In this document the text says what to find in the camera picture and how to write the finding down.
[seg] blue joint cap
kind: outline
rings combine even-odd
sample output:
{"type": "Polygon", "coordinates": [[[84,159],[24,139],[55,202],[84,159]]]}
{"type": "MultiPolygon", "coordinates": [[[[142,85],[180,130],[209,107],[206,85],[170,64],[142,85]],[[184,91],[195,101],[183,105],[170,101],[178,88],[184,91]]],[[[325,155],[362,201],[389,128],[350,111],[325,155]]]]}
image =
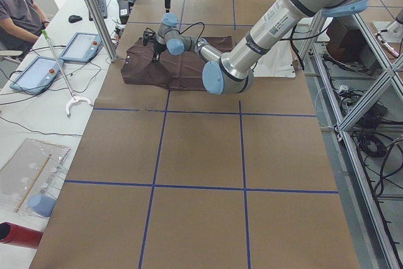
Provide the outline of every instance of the blue joint cap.
{"type": "Polygon", "coordinates": [[[184,52],[184,44],[179,39],[169,39],[166,42],[166,47],[170,54],[178,56],[184,52]]]}
{"type": "Polygon", "coordinates": [[[165,13],[161,20],[167,26],[177,26],[179,23],[178,17],[172,13],[165,13]]]}
{"type": "Polygon", "coordinates": [[[218,62],[209,61],[204,65],[203,85],[210,94],[222,94],[224,77],[218,62]]]}
{"type": "Polygon", "coordinates": [[[322,10],[323,17],[343,17],[352,14],[360,13],[368,7],[370,0],[361,0],[356,3],[350,3],[345,6],[340,6],[334,9],[324,9],[322,10]]]}

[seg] keyboard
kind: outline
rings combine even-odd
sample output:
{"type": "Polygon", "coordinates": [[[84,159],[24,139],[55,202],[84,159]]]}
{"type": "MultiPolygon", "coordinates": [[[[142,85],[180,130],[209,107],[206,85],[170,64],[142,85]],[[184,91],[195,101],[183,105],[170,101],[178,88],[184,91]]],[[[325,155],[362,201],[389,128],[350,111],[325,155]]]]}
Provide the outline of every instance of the keyboard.
{"type": "MultiPolygon", "coordinates": [[[[102,17],[105,19],[108,17],[108,8],[106,5],[106,0],[96,0],[96,3],[98,4],[99,9],[101,10],[102,17]]],[[[89,15],[89,20],[93,20],[93,17],[91,16],[91,13],[88,12],[89,15]]]]}

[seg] reacher grabber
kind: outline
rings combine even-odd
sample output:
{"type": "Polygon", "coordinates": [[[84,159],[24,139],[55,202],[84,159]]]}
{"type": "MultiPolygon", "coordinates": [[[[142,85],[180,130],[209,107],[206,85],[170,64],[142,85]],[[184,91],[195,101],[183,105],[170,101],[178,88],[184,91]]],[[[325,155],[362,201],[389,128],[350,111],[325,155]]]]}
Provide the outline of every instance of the reacher grabber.
{"type": "Polygon", "coordinates": [[[65,81],[65,83],[66,83],[66,85],[67,85],[67,88],[68,88],[69,91],[70,91],[70,95],[72,96],[72,98],[70,99],[70,101],[68,101],[67,104],[65,105],[65,112],[66,112],[66,114],[67,114],[67,117],[70,118],[70,116],[71,116],[71,114],[70,114],[70,107],[71,107],[72,105],[74,105],[74,104],[76,104],[76,103],[79,103],[80,101],[85,101],[85,102],[87,102],[90,106],[92,106],[92,104],[91,104],[90,99],[88,99],[87,97],[76,96],[76,93],[75,93],[75,92],[73,91],[73,89],[71,88],[71,85],[70,85],[70,83],[69,83],[69,80],[67,79],[66,75],[64,74],[63,67],[62,67],[62,65],[60,64],[59,58],[57,58],[57,56],[56,56],[56,53],[55,53],[55,50],[53,49],[52,44],[50,43],[50,39],[49,39],[48,34],[46,33],[45,30],[42,30],[42,33],[43,33],[43,36],[44,36],[45,39],[46,39],[46,42],[47,42],[48,45],[49,45],[49,48],[50,48],[50,51],[52,52],[53,57],[55,58],[55,60],[56,60],[56,62],[57,62],[57,65],[59,66],[60,72],[62,73],[62,76],[63,76],[63,78],[64,78],[64,81],[65,81]]]}

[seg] white desk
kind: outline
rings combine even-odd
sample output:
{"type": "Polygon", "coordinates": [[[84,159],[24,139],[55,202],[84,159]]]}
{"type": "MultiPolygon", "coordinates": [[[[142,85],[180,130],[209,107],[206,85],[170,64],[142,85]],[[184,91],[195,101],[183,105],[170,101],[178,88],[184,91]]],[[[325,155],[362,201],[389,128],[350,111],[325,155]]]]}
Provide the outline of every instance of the white desk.
{"type": "MultiPolygon", "coordinates": [[[[105,20],[106,27],[110,33],[113,33],[115,29],[116,23],[114,20],[118,20],[118,4],[116,0],[111,0],[108,6],[108,19],[105,20]]],[[[96,33],[96,27],[92,21],[88,20],[88,9],[84,0],[67,0],[49,24],[47,33],[52,41],[52,45],[66,45],[72,36],[79,31],[96,33]],[[82,21],[70,24],[68,17],[72,14],[82,16],[82,21]]],[[[34,49],[40,47],[47,47],[46,40],[43,37],[38,39],[34,49]]],[[[60,54],[62,48],[55,50],[57,54],[60,54]]],[[[38,53],[46,57],[52,57],[49,49],[38,51],[38,53]]],[[[18,70],[23,70],[36,56],[37,54],[35,53],[27,55],[18,70]]],[[[98,75],[90,82],[88,89],[83,93],[77,93],[78,96],[88,97],[93,103],[98,96],[110,65],[110,59],[106,50],[102,49],[92,62],[99,67],[87,64],[72,76],[69,73],[75,71],[81,65],[65,64],[64,67],[71,86],[76,91],[82,91],[87,86],[89,80],[99,71],[98,75]]],[[[9,88],[9,84],[10,82],[0,92],[0,115],[3,118],[18,122],[29,129],[45,133],[82,134],[84,132],[93,108],[87,103],[78,103],[72,106],[71,117],[67,118],[65,105],[71,99],[71,96],[63,79],[54,82],[50,89],[66,89],[61,91],[48,90],[40,96],[27,101],[1,105],[30,97],[30,95],[24,93],[6,94],[13,92],[9,88]]],[[[42,140],[70,147],[71,152],[64,162],[64,166],[68,168],[81,139],[80,137],[71,136],[35,134],[4,120],[0,120],[0,134],[0,168],[7,163],[25,139],[42,140]]],[[[47,225],[47,219],[14,214],[5,211],[2,205],[0,205],[0,222],[13,222],[36,230],[44,230],[47,225]]],[[[34,249],[0,244],[0,269],[28,268],[34,255],[34,249]]]]}

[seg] man's arm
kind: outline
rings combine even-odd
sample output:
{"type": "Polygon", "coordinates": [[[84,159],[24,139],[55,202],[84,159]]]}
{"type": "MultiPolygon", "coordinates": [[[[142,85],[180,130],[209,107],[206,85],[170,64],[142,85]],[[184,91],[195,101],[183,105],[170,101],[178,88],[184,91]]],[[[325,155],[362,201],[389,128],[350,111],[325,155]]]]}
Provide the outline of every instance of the man's arm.
{"type": "Polygon", "coordinates": [[[7,34],[28,42],[35,43],[39,38],[38,36],[28,32],[27,30],[16,26],[11,18],[0,20],[0,26],[4,29],[4,31],[7,32],[7,34]]]}
{"type": "Polygon", "coordinates": [[[45,15],[45,13],[42,11],[42,9],[40,8],[40,6],[39,6],[37,3],[34,2],[32,5],[33,5],[33,7],[35,8],[35,11],[37,11],[37,13],[39,14],[40,19],[42,20],[43,25],[46,27],[46,26],[48,25],[48,22],[46,22],[46,21],[47,21],[47,17],[46,17],[46,15],[45,15]]]}

